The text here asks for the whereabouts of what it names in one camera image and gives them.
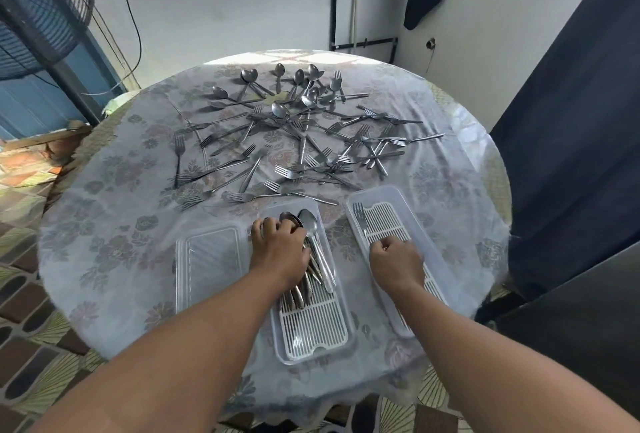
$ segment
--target hand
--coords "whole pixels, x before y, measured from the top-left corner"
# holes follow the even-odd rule
[[[278,296],[292,289],[304,276],[311,248],[302,248],[307,235],[299,227],[293,233],[293,222],[279,222],[272,217],[264,220],[264,237],[260,234],[262,219],[254,221],[251,228],[253,254],[249,270],[273,279]]]
[[[369,262],[373,278],[393,299],[407,290],[424,287],[424,257],[412,242],[388,236],[371,244]]]

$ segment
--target electric fan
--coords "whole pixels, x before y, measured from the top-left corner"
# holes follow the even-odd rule
[[[75,74],[61,63],[84,37],[93,2],[0,0],[0,81],[45,69],[89,123],[96,124],[96,103],[74,89]]]

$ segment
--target patterned floor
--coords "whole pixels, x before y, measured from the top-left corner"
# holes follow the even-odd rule
[[[115,123],[119,118],[110,119]],[[86,139],[85,152],[87,148],[100,148],[95,144],[99,138],[93,136]],[[0,433],[27,431],[55,401],[104,363],[79,339],[72,328],[74,317],[70,317],[70,324],[51,303],[39,280],[36,233],[47,196],[61,171],[60,166],[51,164],[50,149],[38,146],[0,153]],[[64,187],[58,185],[56,190]],[[90,313],[86,310],[77,319],[85,320]],[[303,431],[291,422],[277,427],[260,424],[249,413],[234,416],[216,430]],[[312,431],[338,430],[471,431],[433,369],[427,371],[415,405],[400,407],[370,395],[354,407],[335,406],[326,421]]]

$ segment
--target fan grille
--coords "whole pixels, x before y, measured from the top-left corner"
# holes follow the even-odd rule
[[[66,57],[89,24],[93,2],[0,0],[0,80],[35,73]]]

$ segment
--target white wall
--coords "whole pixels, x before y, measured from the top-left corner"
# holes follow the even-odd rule
[[[328,49],[330,0],[129,0],[143,41],[136,78],[142,87],[219,57],[264,49]],[[396,36],[403,0],[358,0],[361,39]],[[124,0],[96,0],[113,38],[133,66],[138,41]],[[349,40],[351,0],[338,0],[336,43]],[[99,40],[114,65],[104,38]],[[357,53],[388,59],[390,46]]]
[[[490,130],[580,1],[444,0],[416,29],[402,27],[396,65],[444,89]]]

